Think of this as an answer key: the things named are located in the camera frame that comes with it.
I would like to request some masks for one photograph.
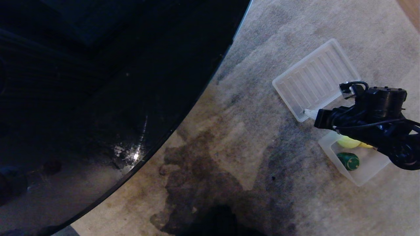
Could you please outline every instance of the yellow object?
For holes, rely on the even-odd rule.
[[[373,146],[370,146],[369,144],[366,144],[364,142],[360,143],[359,147],[364,147],[364,148],[373,148]]]
[[[349,137],[344,136],[344,135],[337,142],[343,148],[355,148],[362,143],[361,141],[349,138]]]

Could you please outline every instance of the wooden floor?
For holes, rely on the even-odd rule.
[[[420,0],[397,0],[411,23],[420,32]]]

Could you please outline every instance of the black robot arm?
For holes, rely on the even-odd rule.
[[[340,89],[345,99],[354,97],[355,104],[349,108],[320,109],[315,127],[372,145],[402,169],[420,169],[420,123],[402,114],[407,91],[369,88],[362,81],[341,84]]]

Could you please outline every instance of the transparent plastic bin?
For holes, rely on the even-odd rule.
[[[343,148],[337,143],[341,137],[340,134],[331,131],[321,138],[318,143],[337,167],[338,171],[357,186],[365,184],[391,162],[387,156],[372,148]],[[357,155],[360,160],[359,167],[356,170],[348,171],[336,155],[341,152],[350,152]]]
[[[339,84],[360,75],[335,39],[303,58],[273,80],[273,86],[299,122],[305,109],[318,110],[341,96]]]

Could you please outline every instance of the green object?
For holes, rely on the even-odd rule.
[[[340,159],[341,163],[343,163],[347,170],[356,170],[359,167],[360,160],[353,153],[341,152],[337,154],[337,157]]]

